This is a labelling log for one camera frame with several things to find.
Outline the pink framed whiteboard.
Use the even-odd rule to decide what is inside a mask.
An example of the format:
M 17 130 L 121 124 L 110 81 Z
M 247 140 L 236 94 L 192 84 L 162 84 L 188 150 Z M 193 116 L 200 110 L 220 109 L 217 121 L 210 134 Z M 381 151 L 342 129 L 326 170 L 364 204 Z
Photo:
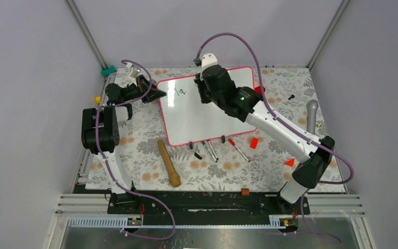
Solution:
M 201 103 L 194 79 L 194 75 L 189 75 L 157 83 L 157 89 L 166 93 L 159 102 L 167 140 L 171 146 L 256 130 L 256 127 L 228 116 L 214 103 Z

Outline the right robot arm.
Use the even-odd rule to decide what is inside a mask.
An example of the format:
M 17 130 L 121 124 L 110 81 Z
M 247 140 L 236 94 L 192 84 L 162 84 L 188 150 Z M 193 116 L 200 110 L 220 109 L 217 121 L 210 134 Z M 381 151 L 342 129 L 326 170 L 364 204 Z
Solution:
M 335 141 L 308 133 L 283 115 L 266 107 L 267 101 L 250 87 L 238 87 L 227 69 L 212 65 L 196 74 L 201 102 L 213 103 L 225 114 L 252 125 L 288 149 L 299 162 L 291 178 L 279 191 L 277 209 L 285 214 L 297 207 L 297 200 L 314 189 L 331 163 Z

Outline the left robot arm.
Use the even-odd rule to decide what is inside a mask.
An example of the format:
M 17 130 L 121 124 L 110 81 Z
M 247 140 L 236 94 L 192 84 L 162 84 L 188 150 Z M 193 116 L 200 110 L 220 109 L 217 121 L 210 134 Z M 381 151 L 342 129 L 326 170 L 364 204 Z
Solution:
M 167 93 L 159 90 L 144 75 L 138 75 L 132 84 L 122 87 L 110 83 L 105 88 L 107 105 L 87 108 L 82 111 L 81 141 L 103 166 L 109 177 L 111 191 L 108 200 L 111 207 L 120 205 L 127 213 L 139 209 L 139 197 L 133 195 L 133 180 L 123 166 L 118 146 L 120 143 L 119 122 L 133 117 L 132 101 L 150 103 L 165 97 Z

